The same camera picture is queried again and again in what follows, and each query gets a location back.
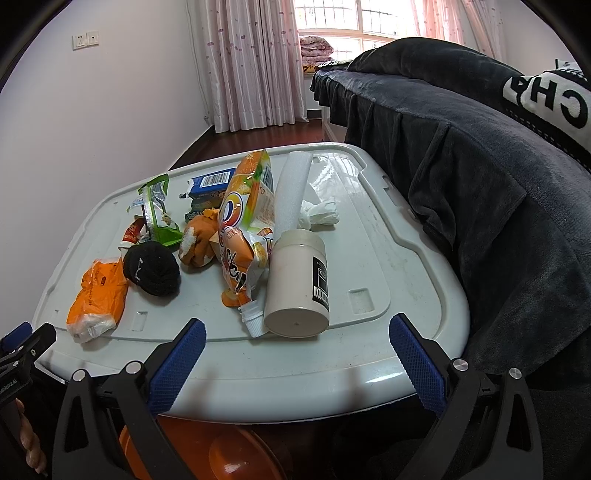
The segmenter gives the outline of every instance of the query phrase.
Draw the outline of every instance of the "white wall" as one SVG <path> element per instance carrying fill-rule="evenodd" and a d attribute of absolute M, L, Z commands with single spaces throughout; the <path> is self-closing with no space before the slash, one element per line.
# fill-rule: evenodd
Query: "white wall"
<path fill-rule="evenodd" d="M 72 51 L 71 36 L 100 45 Z M 167 170 L 207 129 L 181 0 L 74 0 L 0 93 L 0 335 L 31 320 L 101 198 Z"/>
<path fill-rule="evenodd" d="M 526 75 L 553 69 L 554 59 L 573 60 L 566 46 L 520 0 L 498 0 L 505 32 L 506 63 Z"/>

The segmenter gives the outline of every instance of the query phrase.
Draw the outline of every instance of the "black sock ball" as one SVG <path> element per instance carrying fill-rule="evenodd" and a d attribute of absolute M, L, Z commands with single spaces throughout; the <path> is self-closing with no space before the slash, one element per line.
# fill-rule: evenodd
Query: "black sock ball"
<path fill-rule="evenodd" d="M 173 253 L 152 240 L 134 245 L 127 251 L 123 274 L 146 293 L 157 297 L 176 293 L 181 280 Z"/>

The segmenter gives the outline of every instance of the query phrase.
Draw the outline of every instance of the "bed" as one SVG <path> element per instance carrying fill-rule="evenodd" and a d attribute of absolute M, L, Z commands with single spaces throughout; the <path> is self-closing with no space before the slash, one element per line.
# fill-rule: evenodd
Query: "bed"
<path fill-rule="evenodd" d="M 471 364 L 591 393 L 591 175 L 504 112 L 520 72 L 403 40 L 315 74 L 327 140 L 376 159 L 450 261 Z"/>

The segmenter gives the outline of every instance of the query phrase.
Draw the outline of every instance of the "orange snack bag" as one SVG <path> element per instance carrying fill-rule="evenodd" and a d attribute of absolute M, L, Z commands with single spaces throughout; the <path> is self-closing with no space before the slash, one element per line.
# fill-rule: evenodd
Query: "orange snack bag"
<path fill-rule="evenodd" d="M 215 257 L 209 239 L 217 235 L 218 210 L 206 208 L 202 215 L 194 217 L 185 227 L 178 258 L 185 265 L 203 267 Z"/>
<path fill-rule="evenodd" d="M 66 328 L 76 343 L 114 329 L 125 308 L 128 283 L 123 260 L 95 260 L 82 277 L 82 289 L 68 313 Z"/>
<path fill-rule="evenodd" d="M 269 155 L 266 150 L 249 153 L 237 166 L 217 217 L 222 271 L 230 287 L 222 293 L 224 305 L 252 300 L 271 253 L 274 209 Z"/>

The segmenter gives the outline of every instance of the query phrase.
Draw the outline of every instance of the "snack wrapper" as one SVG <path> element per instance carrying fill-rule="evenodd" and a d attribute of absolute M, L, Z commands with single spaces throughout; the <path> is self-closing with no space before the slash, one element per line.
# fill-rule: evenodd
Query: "snack wrapper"
<path fill-rule="evenodd" d="M 82 289 L 66 320 L 66 328 L 76 343 L 88 342 L 117 327 L 127 288 L 120 258 L 94 261 L 82 277 Z"/>
<path fill-rule="evenodd" d="M 247 304 L 267 268 L 275 226 L 271 160 L 266 150 L 249 153 L 232 176 L 218 215 L 227 306 Z"/>
<path fill-rule="evenodd" d="M 185 214 L 187 223 L 197 215 L 201 215 L 206 209 L 220 208 L 235 170 L 235 168 L 227 168 L 189 181 L 187 193 L 180 196 L 180 198 L 189 197 L 192 199 L 191 211 Z"/>
<path fill-rule="evenodd" d="M 214 259 L 209 239 L 217 236 L 217 214 L 218 210 L 207 208 L 187 224 L 178 248 L 178 258 L 183 264 L 199 268 Z"/>
<path fill-rule="evenodd" d="M 154 240 L 165 247 L 177 245 L 183 239 L 178 225 L 166 213 L 164 201 L 168 192 L 168 174 L 160 175 L 142 185 L 139 197 L 127 208 L 134 213 L 134 221 L 125 231 L 119 246 L 122 255 L 136 244 Z"/>

